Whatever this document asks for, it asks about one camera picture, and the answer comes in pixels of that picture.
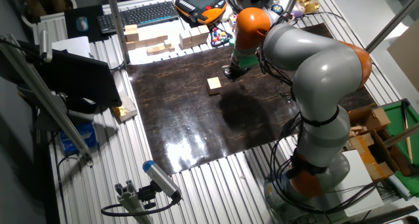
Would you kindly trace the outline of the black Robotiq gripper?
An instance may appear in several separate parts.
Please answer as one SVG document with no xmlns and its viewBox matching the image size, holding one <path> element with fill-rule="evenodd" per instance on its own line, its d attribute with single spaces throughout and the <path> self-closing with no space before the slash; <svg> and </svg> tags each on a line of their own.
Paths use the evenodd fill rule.
<svg viewBox="0 0 419 224">
<path fill-rule="evenodd" d="M 242 76 L 244 76 L 249 70 L 249 67 L 241 68 L 238 64 L 231 62 L 227 68 L 223 69 L 223 73 L 230 82 L 232 82 L 233 79 L 236 79 L 235 83 L 243 83 Z"/>
</svg>

